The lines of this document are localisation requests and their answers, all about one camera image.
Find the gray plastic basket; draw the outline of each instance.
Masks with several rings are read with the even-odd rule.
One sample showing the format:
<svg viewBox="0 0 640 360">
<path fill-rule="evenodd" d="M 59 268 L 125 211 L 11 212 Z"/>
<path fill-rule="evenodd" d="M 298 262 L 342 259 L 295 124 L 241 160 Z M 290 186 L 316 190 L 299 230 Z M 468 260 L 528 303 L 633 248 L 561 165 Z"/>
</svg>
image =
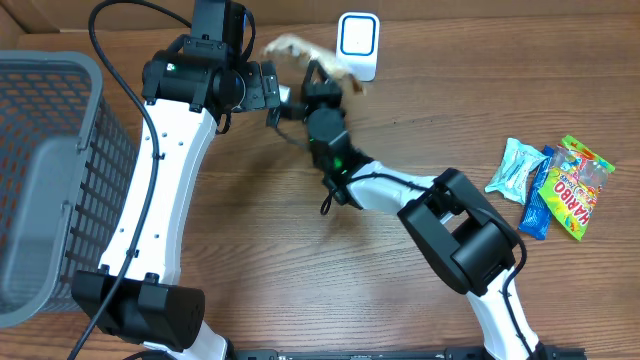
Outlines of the gray plastic basket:
<svg viewBox="0 0 640 360">
<path fill-rule="evenodd" d="M 71 52 L 0 51 L 0 327 L 77 310 L 122 212 L 135 147 Z"/>
</svg>

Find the transparent plastic wrapper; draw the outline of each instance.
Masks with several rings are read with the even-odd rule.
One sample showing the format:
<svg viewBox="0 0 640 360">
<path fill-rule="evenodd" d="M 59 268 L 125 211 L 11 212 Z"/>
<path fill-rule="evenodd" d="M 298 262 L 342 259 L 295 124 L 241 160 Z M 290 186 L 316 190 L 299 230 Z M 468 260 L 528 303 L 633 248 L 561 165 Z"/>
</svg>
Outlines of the transparent plastic wrapper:
<svg viewBox="0 0 640 360">
<path fill-rule="evenodd" d="M 348 95 L 365 95 L 362 83 L 334 52 L 296 35 L 281 35 L 262 49 L 262 56 L 276 64 L 289 64 L 305 71 L 312 60 L 317 60 Z"/>
<path fill-rule="evenodd" d="M 587 231 L 598 196 L 615 167 L 567 135 L 558 145 L 549 176 L 538 191 L 551 213 L 578 241 Z"/>
</svg>

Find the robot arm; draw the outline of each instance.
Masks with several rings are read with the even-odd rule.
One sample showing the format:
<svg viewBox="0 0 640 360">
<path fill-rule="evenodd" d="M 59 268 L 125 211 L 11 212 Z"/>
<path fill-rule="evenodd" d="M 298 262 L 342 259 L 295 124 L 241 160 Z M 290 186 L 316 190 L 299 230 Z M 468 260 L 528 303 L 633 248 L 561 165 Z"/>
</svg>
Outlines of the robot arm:
<svg viewBox="0 0 640 360">
<path fill-rule="evenodd" d="M 320 78 L 316 83 L 311 81 L 314 70 Z M 322 182 L 330 194 L 321 213 L 326 214 L 333 197 L 340 205 L 398 216 L 440 279 L 469 299 L 488 354 L 498 360 L 524 360 L 544 351 L 527 324 L 513 281 L 508 284 L 508 300 L 502 294 L 515 270 L 515 232 L 461 172 L 408 175 L 353 147 L 341 97 L 337 84 L 314 62 L 302 86 L 305 105 L 283 104 L 268 119 L 277 126 L 278 114 L 305 109 L 297 117 L 307 128 L 314 166 L 323 171 Z M 450 233 L 443 224 L 462 212 L 468 219 Z"/>
<path fill-rule="evenodd" d="M 242 51 L 245 16 L 252 39 Z M 97 318 L 103 333 L 184 360 L 223 360 L 229 344 L 204 322 L 204 293 L 177 286 L 182 232 L 198 169 L 223 116 L 280 105 L 275 67 L 247 62 L 255 25 L 244 6 L 197 0 L 191 36 L 182 35 L 145 65 L 142 96 L 159 137 L 155 192 L 131 265 Z M 96 272 L 76 272 L 72 297 L 95 317 L 113 291 L 146 197 L 154 151 L 143 126 L 127 199 Z"/>
<path fill-rule="evenodd" d="M 453 169 L 438 178 L 419 177 L 390 170 L 378 161 L 362 166 L 353 178 L 371 174 L 389 174 L 433 191 L 436 191 L 436 184 L 443 183 L 455 184 L 453 186 L 459 187 L 457 190 L 466 187 L 470 192 L 477 191 L 462 173 Z M 470 215 L 466 220 L 469 223 L 463 223 L 449 234 L 443 225 L 454 216 L 450 211 L 434 213 L 424 191 L 387 178 L 358 180 L 347 185 L 347 191 L 363 210 L 382 211 L 400 218 L 438 276 L 452 289 L 465 294 L 482 328 L 485 350 L 494 359 L 529 358 L 502 296 L 503 284 L 514 271 L 514 260 L 507 239 L 500 234 L 499 228 L 491 222 L 486 222 L 483 227 L 472 224 L 477 220 Z M 539 344 L 538 336 L 527 323 L 513 281 L 509 283 L 508 293 L 520 331 L 529 349 L 535 350 Z"/>
</svg>

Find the blue candy wrapper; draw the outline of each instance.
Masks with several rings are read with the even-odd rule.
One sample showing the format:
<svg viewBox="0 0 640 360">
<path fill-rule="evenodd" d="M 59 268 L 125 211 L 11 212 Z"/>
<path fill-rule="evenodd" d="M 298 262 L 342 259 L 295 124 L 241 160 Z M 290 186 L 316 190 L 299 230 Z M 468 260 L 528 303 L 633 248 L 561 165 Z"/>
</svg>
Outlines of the blue candy wrapper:
<svg viewBox="0 0 640 360">
<path fill-rule="evenodd" d="M 545 146 L 544 150 L 542 150 L 542 154 L 547 156 L 547 159 L 540 164 L 538 173 L 533 179 L 531 189 L 529 190 L 529 197 L 527 198 L 527 205 L 522 215 L 522 221 L 520 221 L 520 226 L 518 226 L 518 230 L 538 240 L 544 240 L 547 237 L 549 224 L 551 224 L 551 210 L 547 207 L 542 196 L 538 194 L 538 190 L 540 190 L 547 180 L 553 152 L 554 150 L 550 146 Z"/>
</svg>

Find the white device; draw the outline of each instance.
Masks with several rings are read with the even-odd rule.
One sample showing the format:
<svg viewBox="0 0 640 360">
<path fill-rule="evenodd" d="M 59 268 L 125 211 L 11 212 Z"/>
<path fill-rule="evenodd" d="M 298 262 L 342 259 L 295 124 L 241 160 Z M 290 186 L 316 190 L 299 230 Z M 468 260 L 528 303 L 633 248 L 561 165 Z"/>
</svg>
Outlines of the white device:
<svg viewBox="0 0 640 360">
<path fill-rule="evenodd" d="M 336 57 L 351 67 L 360 81 L 372 81 L 378 64 L 380 19 L 370 13 L 348 12 L 338 23 Z"/>
</svg>

